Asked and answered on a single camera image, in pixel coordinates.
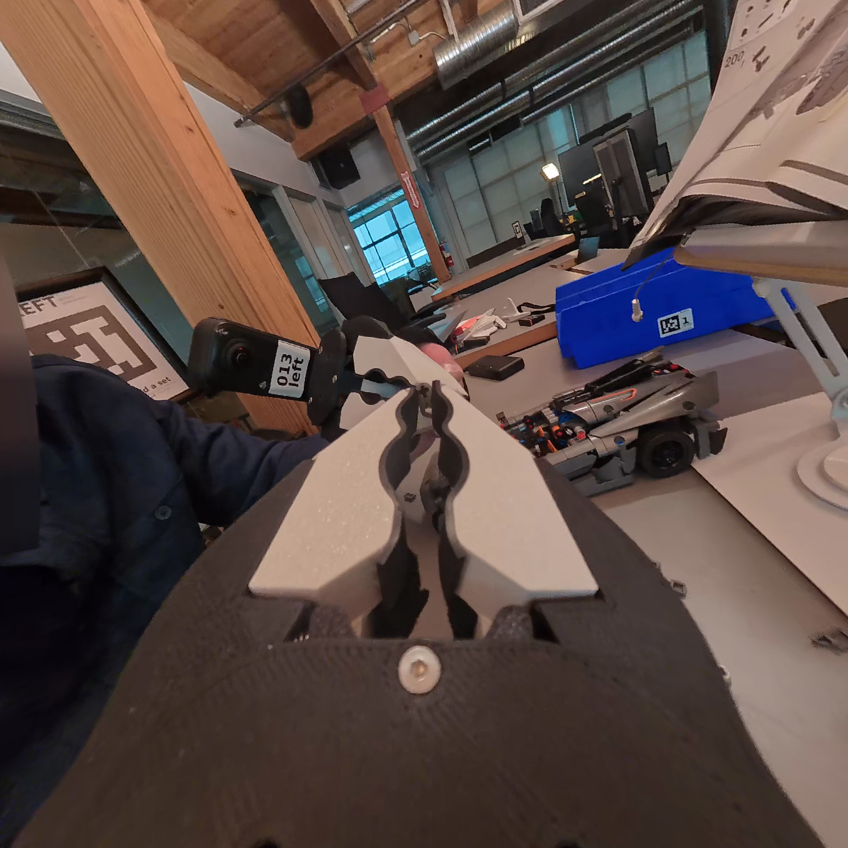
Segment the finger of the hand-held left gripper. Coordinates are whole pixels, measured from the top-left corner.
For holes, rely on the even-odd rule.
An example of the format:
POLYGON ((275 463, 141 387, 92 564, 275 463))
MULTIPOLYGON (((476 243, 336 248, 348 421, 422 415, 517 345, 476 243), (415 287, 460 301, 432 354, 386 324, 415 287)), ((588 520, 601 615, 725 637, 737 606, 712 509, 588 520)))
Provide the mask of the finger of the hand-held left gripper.
POLYGON ((399 337, 359 337, 354 344, 349 394, 389 398, 401 389, 431 387, 436 382, 443 390, 470 398, 466 386, 410 342, 399 337))
POLYGON ((342 405, 338 426, 342 431, 349 432, 386 403, 386 397, 369 402, 361 394, 352 393, 342 405))

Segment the wooden support column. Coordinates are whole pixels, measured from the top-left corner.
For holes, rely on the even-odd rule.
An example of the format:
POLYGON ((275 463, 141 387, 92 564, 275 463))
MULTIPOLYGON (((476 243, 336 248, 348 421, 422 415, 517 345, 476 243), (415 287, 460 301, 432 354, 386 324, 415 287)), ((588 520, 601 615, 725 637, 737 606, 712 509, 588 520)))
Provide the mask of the wooden support column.
POLYGON ((319 337, 141 2, 5 1, 2 43, 195 325, 319 337))

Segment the black display cabinet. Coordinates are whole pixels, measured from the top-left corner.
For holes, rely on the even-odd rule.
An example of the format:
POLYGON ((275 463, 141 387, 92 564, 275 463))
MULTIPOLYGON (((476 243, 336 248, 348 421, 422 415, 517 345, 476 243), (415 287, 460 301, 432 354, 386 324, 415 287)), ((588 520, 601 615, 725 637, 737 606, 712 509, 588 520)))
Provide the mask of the black display cabinet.
POLYGON ((611 231, 614 221, 654 208, 648 173, 655 168, 658 136, 652 108, 604 125, 559 154, 557 164, 569 204, 590 236, 611 231))

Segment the grey lego sports car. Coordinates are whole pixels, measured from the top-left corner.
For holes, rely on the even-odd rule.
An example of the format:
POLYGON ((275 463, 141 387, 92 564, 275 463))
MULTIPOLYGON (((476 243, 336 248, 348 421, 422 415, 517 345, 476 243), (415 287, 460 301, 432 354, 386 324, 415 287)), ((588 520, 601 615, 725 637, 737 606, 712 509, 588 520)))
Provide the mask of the grey lego sports car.
POLYGON ((624 488, 636 472, 668 479, 720 454, 727 429, 712 415, 717 374, 675 364, 661 348, 537 409, 497 422, 587 497, 624 488))

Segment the grey metal stand pole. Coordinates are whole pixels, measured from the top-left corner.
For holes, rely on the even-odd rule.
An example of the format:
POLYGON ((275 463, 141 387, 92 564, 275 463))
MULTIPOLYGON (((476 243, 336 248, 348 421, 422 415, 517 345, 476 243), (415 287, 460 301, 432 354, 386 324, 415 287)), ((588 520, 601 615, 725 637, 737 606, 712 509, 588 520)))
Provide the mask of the grey metal stand pole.
POLYGON ((812 296, 812 284, 754 277, 795 349, 804 357, 831 402, 831 419, 841 435, 847 426, 847 356, 812 296))

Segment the wooden background workbench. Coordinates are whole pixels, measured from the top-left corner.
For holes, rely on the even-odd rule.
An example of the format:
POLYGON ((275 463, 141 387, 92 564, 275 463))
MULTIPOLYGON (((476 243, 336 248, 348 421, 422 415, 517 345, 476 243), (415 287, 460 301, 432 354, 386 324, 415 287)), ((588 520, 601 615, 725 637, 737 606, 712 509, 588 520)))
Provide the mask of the wooden background workbench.
POLYGON ((577 248, 578 241, 571 233, 533 241, 453 276, 434 291, 432 302, 449 302, 462 292, 485 288, 560 257, 567 257, 575 253, 577 248))

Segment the lego instruction book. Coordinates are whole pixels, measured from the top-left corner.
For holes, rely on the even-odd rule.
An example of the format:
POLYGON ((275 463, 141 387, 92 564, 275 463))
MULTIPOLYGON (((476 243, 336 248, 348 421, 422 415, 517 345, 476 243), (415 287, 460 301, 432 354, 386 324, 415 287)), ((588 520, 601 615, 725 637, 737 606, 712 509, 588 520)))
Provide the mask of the lego instruction book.
POLYGON ((627 265, 694 230, 846 220, 846 1, 738 2, 712 100, 627 265))

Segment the person's navy clothing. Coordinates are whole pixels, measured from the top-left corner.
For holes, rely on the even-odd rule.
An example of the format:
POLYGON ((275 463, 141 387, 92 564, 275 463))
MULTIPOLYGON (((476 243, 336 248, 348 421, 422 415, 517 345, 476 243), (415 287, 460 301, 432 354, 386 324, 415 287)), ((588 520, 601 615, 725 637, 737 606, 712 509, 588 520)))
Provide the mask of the person's navy clothing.
POLYGON ((204 549, 241 433, 97 366, 31 358, 41 459, 34 548, 2 556, 2 846, 79 756, 164 599, 204 549))

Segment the white rounded board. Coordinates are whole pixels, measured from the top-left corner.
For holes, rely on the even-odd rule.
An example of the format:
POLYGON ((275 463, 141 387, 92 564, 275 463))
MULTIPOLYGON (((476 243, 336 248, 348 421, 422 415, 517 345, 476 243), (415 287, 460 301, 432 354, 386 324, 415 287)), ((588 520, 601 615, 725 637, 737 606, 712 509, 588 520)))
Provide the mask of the white rounded board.
POLYGON ((723 451, 697 464, 706 482, 843 613, 847 612, 847 511, 800 482, 800 456, 835 439, 826 394, 734 416, 723 451))

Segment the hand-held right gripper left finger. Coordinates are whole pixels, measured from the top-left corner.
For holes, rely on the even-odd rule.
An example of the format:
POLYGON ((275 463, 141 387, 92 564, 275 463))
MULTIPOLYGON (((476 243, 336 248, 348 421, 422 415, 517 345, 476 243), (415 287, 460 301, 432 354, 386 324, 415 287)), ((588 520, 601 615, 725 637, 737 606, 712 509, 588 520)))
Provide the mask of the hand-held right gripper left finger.
POLYGON ((314 458, 249 581, 252 595, 370 617, 378 638, 412 633, 428 592, 398 487, 410 471, 419 411, 418 392, 403 390, 314 458))

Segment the black office chair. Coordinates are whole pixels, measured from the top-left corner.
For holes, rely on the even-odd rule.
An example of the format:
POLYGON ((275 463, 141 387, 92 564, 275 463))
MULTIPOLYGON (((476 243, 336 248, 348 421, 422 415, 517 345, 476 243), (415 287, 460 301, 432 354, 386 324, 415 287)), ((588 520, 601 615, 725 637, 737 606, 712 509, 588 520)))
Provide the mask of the black office chair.
POLYGON ((439 319, 436 315, 418 319, 407 316, 379 285, 363 285, 353 272, 318 280, 318 285, 346 320, 370 317, 395 333, 408 326, 429 326, 439 319))

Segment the person's left forearm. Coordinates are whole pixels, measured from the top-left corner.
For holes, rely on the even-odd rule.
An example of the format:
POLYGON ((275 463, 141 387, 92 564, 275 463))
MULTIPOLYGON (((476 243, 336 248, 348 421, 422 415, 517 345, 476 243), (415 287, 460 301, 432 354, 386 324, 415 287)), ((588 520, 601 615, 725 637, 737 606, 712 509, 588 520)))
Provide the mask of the person's left forearm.
POLYGON ((180 472, 179 493, 170 497, 169 506, 196 523, 232 524, 329 445, 321 436, 261 439, 190 418, 171 401, 154 401, 152 407, 180 472))

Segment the silver ventilation duct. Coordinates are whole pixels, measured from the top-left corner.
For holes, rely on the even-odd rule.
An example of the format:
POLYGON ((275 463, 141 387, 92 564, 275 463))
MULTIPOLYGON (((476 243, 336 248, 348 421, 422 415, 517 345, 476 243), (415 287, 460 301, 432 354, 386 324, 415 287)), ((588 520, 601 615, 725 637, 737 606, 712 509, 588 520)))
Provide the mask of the silver ventilation duct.
POLYGON ((521 24, 517 9, 516 2, 502 2, 433 49, 442 90, 467 79, 514 41, 521 24))

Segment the black framed tag sign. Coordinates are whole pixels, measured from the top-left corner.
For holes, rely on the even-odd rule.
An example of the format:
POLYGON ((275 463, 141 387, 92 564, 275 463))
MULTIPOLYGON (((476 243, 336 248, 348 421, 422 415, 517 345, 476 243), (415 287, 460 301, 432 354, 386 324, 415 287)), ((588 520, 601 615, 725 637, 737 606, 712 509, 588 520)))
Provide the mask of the black framed tag sign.
POLYGON ((174 348, 106 267, 16 288, 31 355, 56 355, 118 376, 157 400, 192 394, 174 348))

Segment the white hand tool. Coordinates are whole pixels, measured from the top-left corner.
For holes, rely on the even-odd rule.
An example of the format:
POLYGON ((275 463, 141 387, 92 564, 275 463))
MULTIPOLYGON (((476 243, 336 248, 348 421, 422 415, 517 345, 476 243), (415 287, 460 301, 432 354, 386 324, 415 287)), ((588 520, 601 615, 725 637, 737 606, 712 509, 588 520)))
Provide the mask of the white hand tool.
POLYGON ((464 344, 469 339, 489 339, 499 330, 504 330, 507 323, 494 313, 494 309, 474 316, 458 324, 454 330, 454 341, 464 344))

